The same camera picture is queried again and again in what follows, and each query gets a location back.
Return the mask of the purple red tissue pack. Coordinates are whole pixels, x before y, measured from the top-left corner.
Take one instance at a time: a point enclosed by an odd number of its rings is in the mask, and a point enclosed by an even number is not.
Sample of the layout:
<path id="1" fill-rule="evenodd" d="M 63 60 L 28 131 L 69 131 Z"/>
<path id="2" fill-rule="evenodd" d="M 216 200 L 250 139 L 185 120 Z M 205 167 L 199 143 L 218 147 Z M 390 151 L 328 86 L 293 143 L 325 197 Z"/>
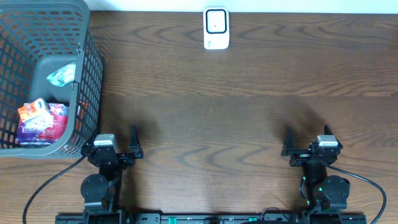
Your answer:
<path id="1" fill-rule="evenodd" d="M 21 145 L 51 145 L 64 134 L 69 108 L 63 104 L 49 103 L 49 114 L 20 121 L 16 140 Z"/>

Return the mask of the small orange box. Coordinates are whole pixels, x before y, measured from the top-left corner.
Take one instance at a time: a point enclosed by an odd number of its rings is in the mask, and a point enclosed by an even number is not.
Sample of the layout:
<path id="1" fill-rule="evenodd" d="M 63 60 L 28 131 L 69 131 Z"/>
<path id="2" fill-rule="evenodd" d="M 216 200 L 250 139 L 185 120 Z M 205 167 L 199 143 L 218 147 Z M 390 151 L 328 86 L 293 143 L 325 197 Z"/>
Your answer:
<path id="1" fill-rule="evenodd" d="M 22 122 L 27 122 L 50 113 L 47 102 L 42 98 L 38 98 L 31 103 L 25 103 L 17 111 Z"/>

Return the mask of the teal snack wrapper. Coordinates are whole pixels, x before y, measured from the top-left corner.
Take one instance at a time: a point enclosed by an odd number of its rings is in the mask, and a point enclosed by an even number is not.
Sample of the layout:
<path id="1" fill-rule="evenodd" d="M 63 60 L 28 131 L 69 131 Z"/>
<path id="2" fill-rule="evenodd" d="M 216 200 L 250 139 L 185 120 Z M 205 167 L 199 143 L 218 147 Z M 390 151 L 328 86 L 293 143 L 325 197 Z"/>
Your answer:
<path id="1" fill-rule="evenodd" d="M 63 87 L 75 80 L 76 62 L 71 62 L 51 73 L 47 80 L 54 86 Z"/>

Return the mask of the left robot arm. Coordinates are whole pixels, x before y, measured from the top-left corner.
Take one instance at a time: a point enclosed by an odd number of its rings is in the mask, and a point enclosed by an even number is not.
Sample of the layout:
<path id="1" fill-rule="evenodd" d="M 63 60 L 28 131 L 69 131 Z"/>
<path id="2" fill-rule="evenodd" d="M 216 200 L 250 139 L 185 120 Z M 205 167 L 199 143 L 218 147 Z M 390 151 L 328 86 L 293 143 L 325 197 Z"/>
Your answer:
<path id="1" fill-rule="evenodd" d="M 143 158 L 143 150 L 133 127 L 128 152 L 117 152 L 113 134 L 99 134 L 92 144 L 82 150 L 89 163 L 99 169 L 81 184 L 80 192 L 85 201 L 84 223 L 135 223 L 134 215 L 119 205 L 123 172 Z"/>

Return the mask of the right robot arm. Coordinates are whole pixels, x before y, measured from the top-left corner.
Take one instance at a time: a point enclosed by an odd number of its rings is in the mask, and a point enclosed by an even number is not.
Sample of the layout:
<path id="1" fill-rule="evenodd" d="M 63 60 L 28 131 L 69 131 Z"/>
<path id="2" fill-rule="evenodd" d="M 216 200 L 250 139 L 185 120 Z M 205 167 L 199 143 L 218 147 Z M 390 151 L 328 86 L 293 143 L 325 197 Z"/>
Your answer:
<path id="1" fill-rule="evenodd" d="M 347 208 L 350 182 L 338 175 L 328 175 L 326 168 L 337 160 L 343 145 L 328 126 L 306 149 L 295 147 L 290 128 L 285 134 L 281 156 L 289 157 L 291 167 L 303 171 L 300 193 L 307 199 L 308 208 L 302 212 L 305 223 L 314 222 L 321 215 L 334 216 L 340 221 L 340 213 Z"/>

